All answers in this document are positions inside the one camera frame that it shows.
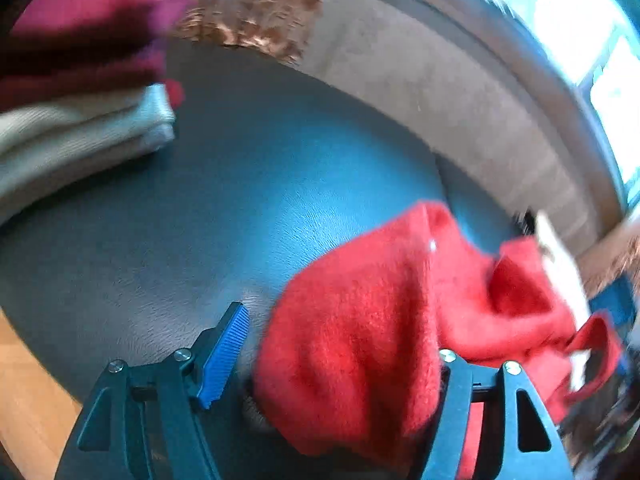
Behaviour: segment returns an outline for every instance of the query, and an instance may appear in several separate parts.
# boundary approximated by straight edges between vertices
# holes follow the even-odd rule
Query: black metal bracket
[[[162,362],[129,367],[111,362],[98,378],[66,444],[56,480],[153,480],[145,427],[145,403],[156,402],[168,466],[174,480],[220,480],[200,427],[194,394],[198,359],[209,355],[215,329],[191,349]],[[454,480],[458,474],[472,402],[484,402],[476,480],[570,480],[568,459],[556,427],[524,370],[470,365],[440,351],[440,404],[411,480]]]
[[[489,368],[470,365],[450,350],[440,355],[440,405],[411,480],[457,478],[473,402],[484,403],[475,480],[574,478],[556,426],[518,363]]]

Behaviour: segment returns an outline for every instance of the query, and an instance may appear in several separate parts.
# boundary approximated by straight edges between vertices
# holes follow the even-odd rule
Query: red cloth
[[[175,79],[164,80],[164,90],[173,110],[177,110],[184,102],[184,88]]]
[[[254,394],[299,452],[344,446],[406,474],[438,403],[439,348],[475,364],[519,361],[558,421],[575,400],[566,397],[568,352],[595,339],[610,361],[620,354],[606,321],[592,317],[585,327],[576,336],[533,238],[487,256],[444,205],[419,203],[293,277],[262,341]],[[473,405],[464,478],[481,417]]]
[[[180,18],[184,4],[170,4],[171,0],[32,0],[6,47],[38,52],[98,44],[140,47],[164,35]]]

